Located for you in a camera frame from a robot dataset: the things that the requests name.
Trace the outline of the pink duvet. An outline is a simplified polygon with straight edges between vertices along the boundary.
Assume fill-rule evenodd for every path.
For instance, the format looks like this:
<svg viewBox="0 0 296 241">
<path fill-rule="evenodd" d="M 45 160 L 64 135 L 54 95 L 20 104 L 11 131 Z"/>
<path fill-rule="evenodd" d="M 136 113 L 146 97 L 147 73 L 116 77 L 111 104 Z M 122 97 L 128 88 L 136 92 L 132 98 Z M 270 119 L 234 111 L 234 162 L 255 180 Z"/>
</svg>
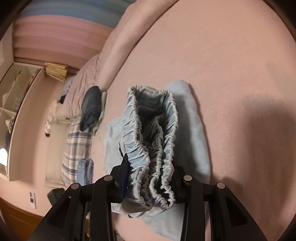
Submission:
<svg viewBox="0 0 296 241">
<path fill-rule="evenodd" d="M 107 38 L 102 51 L 92 57 L 74 77 L 58 117 L 76 118 L 86 91 L 98 86 L 107 91 L 133 48 L 152 25 L 176 1 L 136 1 L 122 15 L 118 25 Z"/>
</svg>

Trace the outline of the wall power socket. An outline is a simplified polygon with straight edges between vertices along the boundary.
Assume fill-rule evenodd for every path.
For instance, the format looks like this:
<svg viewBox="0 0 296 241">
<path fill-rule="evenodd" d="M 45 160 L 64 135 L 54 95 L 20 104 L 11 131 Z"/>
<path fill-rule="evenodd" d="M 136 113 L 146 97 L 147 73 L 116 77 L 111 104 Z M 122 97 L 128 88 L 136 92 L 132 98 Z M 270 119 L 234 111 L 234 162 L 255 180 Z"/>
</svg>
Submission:
<svg viewBox="0 0 296 241">
<path fill-rule="evenodd" d="M 30 196 L 30 206 L 33 209 L 36 209 L 36 197 L 35 197 L 35 193 L 34 192 L 29 192 L 29 196 Z"/>
</svg>

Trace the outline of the blue folded jeans stack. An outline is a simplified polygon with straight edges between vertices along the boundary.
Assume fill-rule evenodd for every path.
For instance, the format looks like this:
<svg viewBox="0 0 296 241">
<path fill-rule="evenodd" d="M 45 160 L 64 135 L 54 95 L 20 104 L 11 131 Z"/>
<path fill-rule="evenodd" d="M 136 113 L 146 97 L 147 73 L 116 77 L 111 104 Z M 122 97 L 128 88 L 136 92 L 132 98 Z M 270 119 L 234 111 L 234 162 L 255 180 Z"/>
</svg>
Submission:
<svg viewBox="0 0 296 241">
<path fill-rule="evenodd" d="M 81 186 L 93 183 L 94 163 L 92 159 L 80 159 L 77 166 L 76 182 Z"/>
</svg>

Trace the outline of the stack of yellow books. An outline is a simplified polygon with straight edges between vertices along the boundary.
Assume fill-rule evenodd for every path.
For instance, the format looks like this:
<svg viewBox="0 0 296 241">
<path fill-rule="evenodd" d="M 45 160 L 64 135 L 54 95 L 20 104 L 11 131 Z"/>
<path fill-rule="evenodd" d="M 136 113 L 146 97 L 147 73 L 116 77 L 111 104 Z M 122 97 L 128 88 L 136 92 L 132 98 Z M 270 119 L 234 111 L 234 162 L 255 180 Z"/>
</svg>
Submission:
<svg viewBox="0 0 296 241">
<path fill-rule="evenodd" d="M 60 82 L 65 82 L 67 72 L 68 72 L 68 67 L 65 65 L 50 63 L 50 62 L 45 63 L 46 75 L 48 75 Z"/>
</svg>

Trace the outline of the blue curtain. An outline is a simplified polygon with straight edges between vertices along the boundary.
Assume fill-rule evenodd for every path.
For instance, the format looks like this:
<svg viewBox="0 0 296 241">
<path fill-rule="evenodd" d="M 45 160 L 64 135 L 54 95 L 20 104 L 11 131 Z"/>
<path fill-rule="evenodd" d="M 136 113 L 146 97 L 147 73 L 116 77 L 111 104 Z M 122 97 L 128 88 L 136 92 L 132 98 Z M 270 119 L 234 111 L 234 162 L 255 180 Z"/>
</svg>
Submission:
<svg viewBox="0 0 296 241">
<path fill-rule="evenodd" d="M 135 1 L 39 0 L 31 1 L 19 17 L 36 15 L 71 16 L 115 28 L 125 10 Z"/>
</svg>

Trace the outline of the dark folded jeans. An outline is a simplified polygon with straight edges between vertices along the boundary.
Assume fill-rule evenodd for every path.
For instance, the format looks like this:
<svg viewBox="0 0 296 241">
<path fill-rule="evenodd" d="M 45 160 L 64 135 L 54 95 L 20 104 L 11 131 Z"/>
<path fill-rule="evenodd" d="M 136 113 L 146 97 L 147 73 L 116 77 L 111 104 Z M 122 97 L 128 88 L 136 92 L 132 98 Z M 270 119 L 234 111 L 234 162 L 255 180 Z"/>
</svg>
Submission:
<svg viewBox="0 0 296 241">
<path fill-rule="evenodd" d="M 101 113 L 101 96 L 102 93 L 98 86 L 93 86 L 87 90 L 81 106 L 79 125 L 81 132 L 94 127 L 98 122 Z"/>
</svg>

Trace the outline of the pink curtain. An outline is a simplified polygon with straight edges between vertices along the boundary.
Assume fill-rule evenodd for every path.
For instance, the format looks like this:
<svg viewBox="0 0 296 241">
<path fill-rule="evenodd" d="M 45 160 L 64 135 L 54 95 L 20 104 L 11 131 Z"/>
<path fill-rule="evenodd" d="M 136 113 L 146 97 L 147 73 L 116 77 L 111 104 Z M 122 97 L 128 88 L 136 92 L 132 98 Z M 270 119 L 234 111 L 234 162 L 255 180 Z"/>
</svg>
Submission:
<svg viewBox="0 0 296 241">
<path fill-rule="evenodd" d="M 111 27 L 71 16 L 35 15 L 13 24 L 14 58 L 80 69 L 100 53 Z"/>
</svg>

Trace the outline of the light blue strawberry pants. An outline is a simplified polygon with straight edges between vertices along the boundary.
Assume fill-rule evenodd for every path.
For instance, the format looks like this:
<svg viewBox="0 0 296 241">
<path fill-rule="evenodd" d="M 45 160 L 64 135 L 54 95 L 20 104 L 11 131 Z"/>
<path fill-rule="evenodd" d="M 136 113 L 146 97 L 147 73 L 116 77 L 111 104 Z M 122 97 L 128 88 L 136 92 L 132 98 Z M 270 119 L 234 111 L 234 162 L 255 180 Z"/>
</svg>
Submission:
<svg viewBox="0 0 296 241">
<path fill-rule="evenodd" d="M 115 213 L 139 218 L 157 234 L 179 240 L 184 206 L 176 204 L 170 185 L 174 166 L 209 183 L 211 164 L 203 123 L 189 84 L 183 80 L 162 90 L 132 86 L 121 117 L 105 134 L 105 168 L 130 163 L 127 193 Z"/>
</svg>

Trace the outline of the white shelf cabinet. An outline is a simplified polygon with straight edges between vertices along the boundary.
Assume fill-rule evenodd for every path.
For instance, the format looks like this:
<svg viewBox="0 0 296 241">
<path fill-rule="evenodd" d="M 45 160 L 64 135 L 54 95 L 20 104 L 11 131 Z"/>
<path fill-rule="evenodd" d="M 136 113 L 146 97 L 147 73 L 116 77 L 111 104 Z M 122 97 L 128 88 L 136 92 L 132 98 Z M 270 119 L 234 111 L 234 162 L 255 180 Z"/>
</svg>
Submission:
<svg viewBox="0 0 296 241">
<path fill-rule="evenodd" d="M 1 177 L 18 180 L 25 123 L 45 68 L 14 62 L 1 78 Z"/>
</svg>

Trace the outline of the plaid pillow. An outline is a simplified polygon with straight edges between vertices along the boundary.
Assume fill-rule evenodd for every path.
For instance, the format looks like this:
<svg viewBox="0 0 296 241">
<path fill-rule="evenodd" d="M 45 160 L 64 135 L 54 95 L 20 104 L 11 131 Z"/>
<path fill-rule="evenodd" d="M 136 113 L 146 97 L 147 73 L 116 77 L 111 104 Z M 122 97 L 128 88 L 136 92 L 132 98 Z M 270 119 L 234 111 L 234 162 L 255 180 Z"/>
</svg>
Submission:
<svg viewBox="0 0 296 241">
<path fill-rule="evenodd" d="M 80 117 L 72 120 L 62 161 L 61 178 L 66 186 L 77 180 L 80 159 L 88 159 L 91 152 L 92 136 L 80 130 Z"/>
</svg>

